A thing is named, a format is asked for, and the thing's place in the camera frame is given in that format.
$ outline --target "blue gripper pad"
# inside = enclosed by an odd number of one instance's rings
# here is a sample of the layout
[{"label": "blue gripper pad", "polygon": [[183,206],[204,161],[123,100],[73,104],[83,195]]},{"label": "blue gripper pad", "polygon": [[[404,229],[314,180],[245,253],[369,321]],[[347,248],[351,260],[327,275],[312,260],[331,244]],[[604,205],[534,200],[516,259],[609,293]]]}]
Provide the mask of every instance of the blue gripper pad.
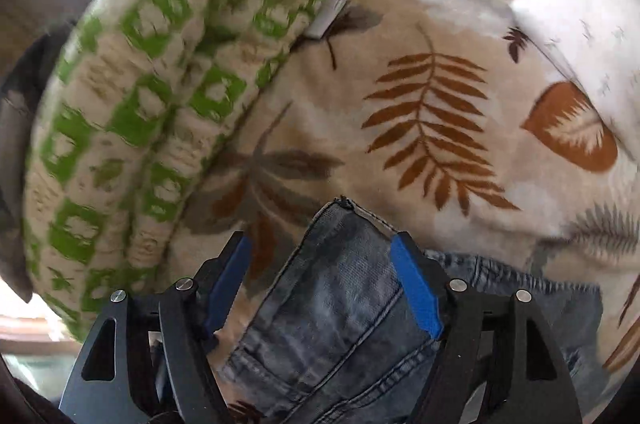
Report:
[{"label": "blue gripper pad", "polygon": [[438,312],[438,298],[399,234],[391,239],[391,263],[396,269],[416,323],[429,333],[431,339],[439,339],[444,331],[444,324]]},{"label": "blue gripper pad", "polygon": [[218,281],[209,292],[209,313],[204,323],[209,335],[225,325],[226,317],[250,264],[251,241],[243,236],[224,270],[220,273]]}]

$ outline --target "fabric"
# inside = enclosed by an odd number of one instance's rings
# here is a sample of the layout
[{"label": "fabric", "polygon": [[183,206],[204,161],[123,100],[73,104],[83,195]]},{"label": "fabric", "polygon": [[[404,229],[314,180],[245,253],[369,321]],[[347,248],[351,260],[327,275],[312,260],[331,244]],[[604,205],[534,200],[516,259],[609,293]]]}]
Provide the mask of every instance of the fabric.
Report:
[{"label": "fabric", "polygon": [[[392,232],[346,199],[323,207],[306,231],[224,370],[272,422],[400,423],[411,413],[440,344],[415,323],[390,262]],[[593,407],[607,381],[596,358],[597,287],[478,256],[426,255],[479,292],[531,292],[582,412]]]},{"label": "fabric", "polygon": [[28,302],[33,293],[22,240],[24,160],[47,80],[75,22],[52,26],[5,76],[0,87],[0,277]]},{"label": "fabric", "polygon": [[210,356],[222,368],[314,213],[344,194],[423,248],[596,284],[604,403],[638,350],[636,161],[512,0],[349,1],[325,39],[296,45],[213,163],[159,287],[248,232],[254,261]]},{"label": "fabric", "polygon": [[640,0],[515,0],[518,24],[640,159]]},{"label": "fabric", "polygon": [[49,80],[24,200],[32,278],[81,337],[153,279],[184,200],[320,0],[99,0]]}]

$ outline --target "leaf pattern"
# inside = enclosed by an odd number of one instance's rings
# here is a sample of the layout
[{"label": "leaf pattern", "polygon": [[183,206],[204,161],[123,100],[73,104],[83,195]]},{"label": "leaf pattern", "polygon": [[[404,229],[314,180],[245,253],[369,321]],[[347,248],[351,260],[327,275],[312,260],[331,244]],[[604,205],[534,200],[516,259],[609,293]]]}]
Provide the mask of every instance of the leaf pattern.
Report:
[{"label": "leaf pattern", "polygon": [[618,146],[587,96],[571,82],[549,86],[521,126],[572,164],[601,173],[618,158]]},{"label": "leaf pattern", "polygon": [[519,28],[509,28],[509,33],[502,39],[509,41],[509,55],[511,55],[513,62],[520,60],[520,52],[530,41],[529,36]]},{"label": "leaf pattern", "polygon": [[265,150],[289,107],[284,107],[262,133],[252,154],[228,148],[216,158],[210,176],[235,177],[216,190],[194,193],[183,217],[193,234],[220,234],[238,226],[248,232],[254,243],[244,281],[249,295],[267,288],[294,250],[295,243],[283,222],[305,228],[322,207],[320,201],[281,181],[325,181],[343,163],[323,153]]},{"label": "leaf pattern", "polygon": [[640,220],[631,214],[623,214],[614,204],[596,204],[568,226],[571,241],[591,244],[598,251],[613,255],[633,253],[640,241]]},{"label": "leaf pattern", "polygon": [[[545,238],[537,242],[533,253],[527,261],[532,274],[542,276],[549,260],[571,248],[578,248],[582,253],[600,258],[620,259],[625,255],[636,253],[640,245],[640,220],[630,213],[623,214],[614,204],[596,204],[584,214],[578,215],[565,227],[568,237]],[[640,291],[640,275],[631,286],[620,312],[618,327],[622,326],[628,309]]]},{"label": "leaf pattern", "polygon": [[337,70],[338,63],[335,58],[334,46],[331,44],[332,38],[345,32],[363,32],[364,30],[369,30],[370,28],[380,24],[381,20],[382,16],[372,10],[359,5],[347,5],[331,26],[329,26],[327,31],[324,33],[324,36],[322,36],[322,39],[316,41],[315,39],[308,39],[305,38],[305,36],[300,36],[291,45],[290,52],[298,52],[310,42],[326,42],[326,46],[329,49],[329,55],[331,56],[332,68]]},{"label": "leaf pattern", "polygon": [[604,362],[603,367],[610,374],[614,374],[636,356],[638,349],[640,349],[640,317],[629,328],[616,349]]},{"label": "leaf pattern", "polygon": [[485,84],[479,72],[486,70],[466,58],[436,52],[427,33],[420,25],[417,29],[428,50],[390,60],[389,72],[376,82],[385,86],[392,82],[394,86],[364,98],[402,100],[373,112],[362,124],[363,129],[379,126],[382,131],[367,153],[398,143],[411,133],[410,142],[389,156],[383,166],[388,169],[409,161],[400,175],[398,190],[424,176],[423,196],[433,195],[438,210],[454,198],[468,216],[470,195],[499,209],[518,210],[502,195],[504,189],[492,181],[495,173],[491,164],[479,153],[487,149],[474,138],[483,133],[477,122],[483,115],[477,105],[487,100],[478,87]]},{"label": "leaf pattern", "polygon": [[633,302],[638,296],[638,291],[640,290],[640,275],[634,281],[634,284],[631,286],[631,290],[629,291],[629,295],[626,297],[625,304],[622,307],[622,312],[620,313],[620,319],[618,320],[618,328],[622,326],[622,321],[625,320],[626,311],[631,307]]},{"label": "leaf pattern", "polygon": [[236,424],[259,424],[264,417],[255,406],[241,400],[229,404],[228,410]]}]

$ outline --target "wall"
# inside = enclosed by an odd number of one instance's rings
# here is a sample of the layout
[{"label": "wall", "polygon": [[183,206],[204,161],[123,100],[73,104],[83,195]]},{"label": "wall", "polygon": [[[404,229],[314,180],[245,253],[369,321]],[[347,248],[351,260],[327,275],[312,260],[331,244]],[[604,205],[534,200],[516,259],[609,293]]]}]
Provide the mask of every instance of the wall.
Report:
[{"label": "wall", "polygon": [[0,82],[48,25],[82,14],[92,0],[0,0]]}]

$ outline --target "jeans seam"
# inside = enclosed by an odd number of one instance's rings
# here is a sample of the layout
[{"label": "jeans seam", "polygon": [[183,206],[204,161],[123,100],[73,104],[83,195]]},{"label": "jeans seam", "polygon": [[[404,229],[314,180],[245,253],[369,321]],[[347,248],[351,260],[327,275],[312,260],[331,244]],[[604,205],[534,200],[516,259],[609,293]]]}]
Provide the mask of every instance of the jeans seam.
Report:
[{"label": "jeans seam", "polygon": [[537,277],[528,272],[516,270],[514,267],[499,263],[496,260],[478,257],[478,266],[481,266],[486,273],[487,282],[500,282],[504,279],[513,280],[520,283],[521,288],[538,290],[544,294],[552,294],[559,291],[572,290],[584,293],[599,293],[600,288],[595,283],[573,283],[569,281],[557,282],[548,278]]},{"label": "jeans seam", "polygon": [[[316,221],[318,220],[318,218],[320,218],[334,203],[337,203],[336,200],[330,201],[329,203],[325,204],[324,207],[322,209],[320,209],[320,211],[318,211],[315,214],[315,216],[312,218],[311,222],[309,223],[308,227],[305,230],[305,234],[303,235],[302,239],[300,240],[300,243],[294,249],[294,251],[291,253],[291,255],[289,256],[289,259],[285,262],[285,264],[283,265],[282,269],[280,269],[280,272],[278,272],[278,275],[273,280],[273,283],[271,284],[271,287],[265,293],[264,298],[262,299],[262,301],[260,303],[260,306],[258,306],[258,309],[255,311],[254,317],[252,317],[251,321],[249,322],[249,324],[244,329],[244,332],[242,333],[242,336],[238,340],[236,346],[234,347],[234,349],[229,354],[228,359],[225,361],[225,366],[229,363],[229,360],[231,359],[233,354],[235,354],[235,352],[237,350],[239,350],[240,345],[241,345],[242,341],[244,340],[244,338],[248,337],[248,335],[249,335],[248,332],[249,332],[250,329],[253,329],[252,327],[253,327],[254,323],[258,322],[258,316],[260,314],[260,311],[264,307],[265,303],[271,302],[270,296],[273,294],[273,292],[276,289],[276,287],[278,285],[278,282],[280,281],[282,276],[289,269],[292,261],[300,254],[300,250],[302,249],[302,246],[306,242],[306,239],[308,238],[309,233],[313,230],[314,225],[315,225]],[[286,303],[287,299],[289,299],[289,296],[287,296],[284,299],[280,299],[279,302],[278,302],[278,306],[275,309],[275,311],[279,310],[281,308],[281,306],[284,303]]]},{"label": "jeans seam", "polygon": [[261,381],[269,384],[272,388],[275,388],[283,397],[286,397],[291,403],[297,404],[306,395],[306,393],[296,390],[290,386],[287,382],[284,382],[275,374],[272,374],[263,364],[260,363],[255,357],[249,354],[246,350],[238,350],[234,354],[233,359],[230,357],[229,362],[237,362],[241,365],[242,370],[238,372],[235,377],[241,377],[242,371],[248,371],[260,378]]},{"label": "jeans seam", "polygon": [[[402,359],[400,359],[385,375],[380,377],[368,388],[366,388],[365,390],[363,390],[362,392],[358,393],[356,396],[348,400],[337,402],[331,408],[329,408],[326,412],[324,412],[321,416],[319,416],[318,419],[314,420],[312,424],[332,424],[333,422],[335,422],[336,419],[340,418],[349,410],[361,409],[379,400],[380,397],[387,394],[394,386],[398,385],[398,383],[401,382],[402,379],[407,377],[407,375],[411,374],[411,372],[414,371],[415,368],[420,366],[427,359],[427,356],[424,353],[424,351],[425,349],[427,349],[427,347],[432,346],[433,343],[434,341],[432,339],[428,339],[424,341],[418,348],[408,353],[406,356],[402,357]],[[387,388],[385,388],[384,390],[381,390],[377,396],[373,397],[366,404],[354,406],[354,404],[357,404],[360,399],[365,398],[370,391],[376,390],[380,386],[383,386],[385,381],[389,379],[393,374],[395,374],[398,371],[398,369],[405,364],[412,364],[412,366],[409,370],[404,372],[404,374],[401,374],[401,377],[399,377],[398,380],[396,380],[393,383],[390,383]]]},{"label": "jeans seam", "polygon": [[388,222],[386,222],[384,219],[380,218],[378,215],[372,213],[371,211],[368,211],[367,209],[365,209],[364,207],[360,206],[359,204],[357,204],[353,200],[349,200],[349,201],[351,202],[351,204],[353,204],[354,208],[356,208],[359,211],[362,211],[367,216],[372,217],[376,222],[378,222],[380,225],[383,225],[390,232],[392,232],[394,234],[398,233],[398,229],[396,229],[395,227],[390,225]]},{"label": "jeans seam", "polygon": [[358,340],[351,345],[350,349],[347,350],[344,356],[340,358],[340,360],[335,364],[335,366],[331,369],[331,371],[324,376],[324,378],[313,388],[313,390],[310,393],[308,393],[307,396],[305,396],[304,399],[302,399],[295,408],[291,409],[288,415],[284,417],[284,419],[281,421],[281,424],[285,424],[287,421],[289,421],[289,419],[293,416],[293,414],[297,410],[299,410],[307,400],[313,397],[327,382],[329,382],[329,380],[331,380],[331,378],[338,372],[338,370],[340,370],[340,368],[347,361],[347,359],[349,359],[349,357],[353,355],[353,352],[370,336],[371,332],[373,332],[373,330],[375,330],[378,326],[380,326],[380,323],[382,322],[382,320],[384,320],[387,314],[391,311],[391,308],[393,308],[393,306],[398,302],[398,299],[401,298],[402,294],[403,294],[402,287],[398,285],[398,288],[394,292],[391,299],[389,299],[389,302],[386,304],[383,310],[380,311],[380,313],[378,314],[378,317],[375,318],[375,320],[371,323],[369,328],[367,328],[367,330],[362,333],[362,335],[358,338]]}]

